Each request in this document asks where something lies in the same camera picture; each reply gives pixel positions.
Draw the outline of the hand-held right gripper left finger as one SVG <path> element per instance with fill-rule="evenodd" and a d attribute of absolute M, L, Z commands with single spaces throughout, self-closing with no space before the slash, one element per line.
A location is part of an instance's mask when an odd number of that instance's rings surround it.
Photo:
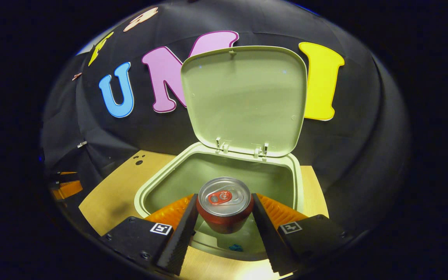
<path fill-rule="evenodd" d="M 100 237 L 117 255 L 149 271 L 180 275 L 198 218 L 197 194 L 180 199 L 173 223 L 130 216 Z"/>

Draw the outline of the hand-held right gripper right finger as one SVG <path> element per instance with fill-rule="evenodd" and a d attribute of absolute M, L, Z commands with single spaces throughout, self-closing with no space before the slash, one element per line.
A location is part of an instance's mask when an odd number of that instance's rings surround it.
<path fill-rule="evenodd" d="M 349 247 L 352 234 L 327 216 L 308 217 L 259 193 L 253 215 L 266 255 L 279 275 L 311 271 Z"/>

